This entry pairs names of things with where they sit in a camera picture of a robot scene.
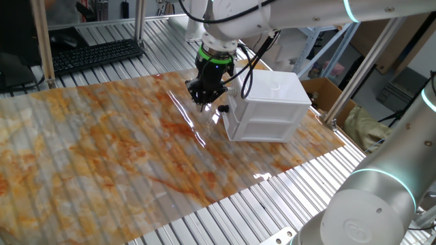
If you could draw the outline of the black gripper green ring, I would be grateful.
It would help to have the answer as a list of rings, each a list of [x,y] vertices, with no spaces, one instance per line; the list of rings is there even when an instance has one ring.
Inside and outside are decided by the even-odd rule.
[[[204,46],[200,46],[195,60],[198,74],[196,78],[185,81],[198,111],[207,111],[210,104],[227,91],[222,77],[225,73],[234,75],[233,58],[229,52],[211,55]]]

